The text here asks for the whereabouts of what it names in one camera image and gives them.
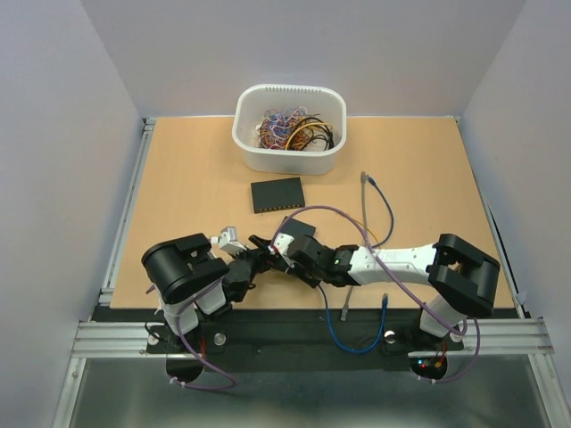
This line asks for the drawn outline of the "black network switch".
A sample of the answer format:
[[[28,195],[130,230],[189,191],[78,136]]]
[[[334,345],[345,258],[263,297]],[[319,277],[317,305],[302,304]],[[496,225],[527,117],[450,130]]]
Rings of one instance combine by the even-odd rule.
[[[282,223],[280,224],[278,233],[290,235],[292,237],[305,235],[314,237],[316,234],[316,227],[295,218],[287,220],[287,217],[284,217]]]
[[[299,177],[253,182],[251,193],[255,214],[305,206],[302,181]]]

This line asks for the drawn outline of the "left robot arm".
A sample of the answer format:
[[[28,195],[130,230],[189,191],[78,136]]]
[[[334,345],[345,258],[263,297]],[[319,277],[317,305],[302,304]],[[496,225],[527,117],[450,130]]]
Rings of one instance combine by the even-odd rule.
[[[200,233],[157,243],[147,250],[142,265],[160,298],[169,326],[168,341],[177,350],[198,343],[199,314],[213,318],[244,300],[254,278],[280,262],[269,241],[249,237],[255,247],[241,244],[236,228],[228,226],[209,238]]]

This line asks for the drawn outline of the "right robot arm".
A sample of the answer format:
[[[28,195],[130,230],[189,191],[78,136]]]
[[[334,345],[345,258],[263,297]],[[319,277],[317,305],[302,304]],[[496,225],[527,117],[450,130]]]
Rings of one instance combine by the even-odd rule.
[[[314,237],[279,234],[274,244],[290,271],[306,284],[336,287],[394,282],[431,286],[437,296],[421,309],[410,337],[430,348],[465,317],[493,313],[500,263],[454,234],[408,249],[343,245],[329,248]]]

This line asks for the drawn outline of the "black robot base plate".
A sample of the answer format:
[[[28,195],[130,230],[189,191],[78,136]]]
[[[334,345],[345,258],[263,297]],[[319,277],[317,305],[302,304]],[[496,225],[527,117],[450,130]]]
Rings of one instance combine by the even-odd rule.
[[[171,383],[224,391],[241,373],[313,373],[381,369],[441,379],[450,337],[419,330],[414,309],[358,309],[347,321],[324,309],[232,310],[176,337],[166,323],[148,325],[147,350],[166,356]]]

